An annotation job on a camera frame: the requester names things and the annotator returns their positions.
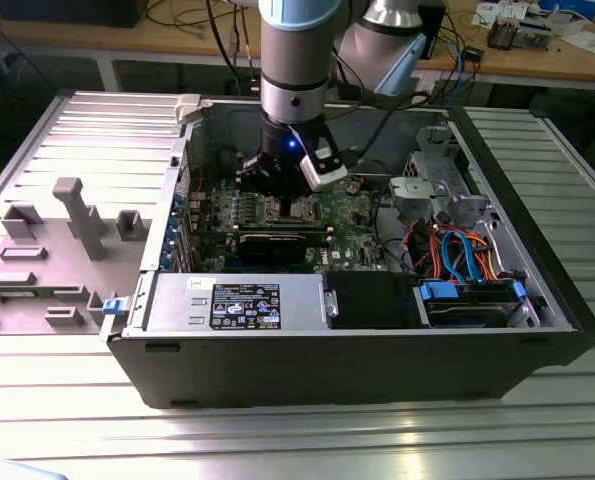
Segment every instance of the wooden table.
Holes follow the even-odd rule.
[[[478,81],[516,85],[539,85],[562,88],[595,89],[595,54],[554,39],[551,48],[544,52],[529,49],[500,51],[486,46],[487,30],[470,25],[472,15],[466,14],[477,5],[477,0],[450,0],[451,16],[457,31],[467,44],[484,50],[484,60]],[[176,12],[199,8],[201,0],[175,0]],[[220,4],[215,13],[225,13],[229,5]],[[152,15],[170,22],[169,8],[162,4]],[[205,18],[204,12],[186,15],[184,21]],[[257,9],[246,11],[251,52],[259,66],[260,18]],[[225,44],[228,42],[232,18],[225,16],[217,24]],[[222,65],[223,60],[205,25],[204,38],[173,27],[157,25],[142,19],[135,28],[120,29],[101,26],[67,25],[40,22],[10,22],[0,19],[0,27],[24,52],[39,55],[91,58],[97,62],[106,90],[116,91],[120,83],[115,75],[115,60],[136,60],[183,64]],[[0,52],[14,51],[0,36]],[[453,69],[447,47],[438,45],[430,60],[419,62],[415,76],[433,83],[446,77]]]

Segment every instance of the blue latch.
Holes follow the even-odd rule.
[[[419,291],[421,292],[421,299],[422,300],[430,300],[433,298],[433,293],[428,288],[428,284],[424,283],[421,287],[419,287]]]
[[[520,300],[526,298],[526,288],[520,282],[513,283],[513,290],[515,290]]]
[[[104,315],[125,315],[128,313],[130,297],[117,297],[104,300],[101,311]]]

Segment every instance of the metal bracket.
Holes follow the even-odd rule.
[[[201,97],[196,94],[184,94],[180,95],[177,99],[177,103],[175,104],[175,120],[179,125],[183,125],[185,123],[194,122],[195,120],[199,120],[202,115],[202,108],[207,108],[208,105],[206,102],[205,105],[201,105]]]
[[[490,208],[490,201],[484,196],[455,195],[450,197],[446,209],[456,225],[473,228]]]
[[[339,315],[337,292],[334,290],[324,293],[324,310],[328,318],[335,318],[337,315]]]

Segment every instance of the white label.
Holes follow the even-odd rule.
[[[211,277],[189,277],[186,280],[186,290],[210,290],[216,279]]]
[[[0,297],[34,297],[33,292],[0,292]]]

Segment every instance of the black connector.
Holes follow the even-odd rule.
[[[464,62],[481,63],[481,60],[484,58],[484,51],[479,48],[466,46],[461,52],[461,57],[464,59]]]

